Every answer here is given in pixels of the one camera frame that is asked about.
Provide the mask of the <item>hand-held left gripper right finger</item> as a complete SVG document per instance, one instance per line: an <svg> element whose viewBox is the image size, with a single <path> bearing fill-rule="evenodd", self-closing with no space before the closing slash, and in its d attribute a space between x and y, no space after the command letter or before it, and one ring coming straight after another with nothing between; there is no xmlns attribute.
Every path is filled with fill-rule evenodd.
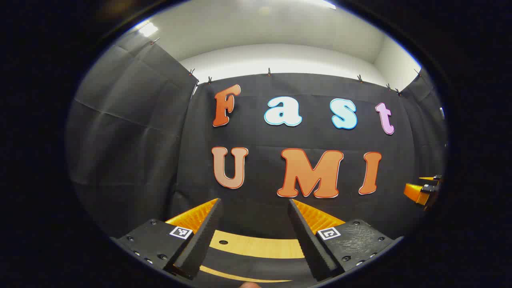
<svg viewBox="0 0 512 288"><path fill-rule="evenodd" d="M294 199L288 202L288 215L311 273L320 282L360 270L403 240L361 219L342 221Z"/></svg>

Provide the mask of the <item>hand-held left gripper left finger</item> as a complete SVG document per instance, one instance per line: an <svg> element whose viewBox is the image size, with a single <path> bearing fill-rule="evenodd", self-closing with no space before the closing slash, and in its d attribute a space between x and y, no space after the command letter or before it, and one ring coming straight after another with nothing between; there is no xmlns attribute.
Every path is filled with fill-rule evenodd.
<svg viewBox="0 0 512 288"><path fill-rule="evenodd" d="M145 264L192 280L222 215L222 201L215 198L167 221L150 219L112 240Z"/></svg>

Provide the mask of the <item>dark grey jeans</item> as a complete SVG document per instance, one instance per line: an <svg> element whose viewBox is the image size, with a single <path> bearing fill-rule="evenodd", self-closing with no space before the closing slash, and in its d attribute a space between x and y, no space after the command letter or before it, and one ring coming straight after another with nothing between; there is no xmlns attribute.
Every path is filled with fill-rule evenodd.
<svg viewBox="0 0 512 288"><path fill-rule="evenodd" d="M210 248L200 272L258 280L289 280L315 283L317 280L304 258L262 258Z"/></svg>

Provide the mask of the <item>black backdrop cloth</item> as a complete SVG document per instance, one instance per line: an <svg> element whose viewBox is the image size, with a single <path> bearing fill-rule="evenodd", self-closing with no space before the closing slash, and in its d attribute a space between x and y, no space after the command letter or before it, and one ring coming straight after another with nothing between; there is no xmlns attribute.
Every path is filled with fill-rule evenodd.
<svg viewBox="0 0 512 288"><path fill-rule="evenodd" d="M400 94L319 74L273 73L200 84L137 33L117 40L80 85L67 133L71 181L110 236L220 198L219 229L295 238L277 192L296 166L331 172L333 198L300 176L296 199L339 219L403 236L424 208L406 183L443 174L446 123L427 73Z"/></svg>

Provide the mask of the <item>ceiling light panel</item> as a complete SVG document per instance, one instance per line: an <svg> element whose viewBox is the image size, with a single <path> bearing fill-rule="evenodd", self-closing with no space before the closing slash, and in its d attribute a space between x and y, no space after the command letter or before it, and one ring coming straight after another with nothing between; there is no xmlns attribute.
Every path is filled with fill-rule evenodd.
<svg viewBox="0 0 512 288"><path fill-rule="evenodd" d="M146 38L150 37L157 31L159 31L159 28L156 27L152 22L146 22L143 26L140 26L138 29L138 32Z"/></svg>

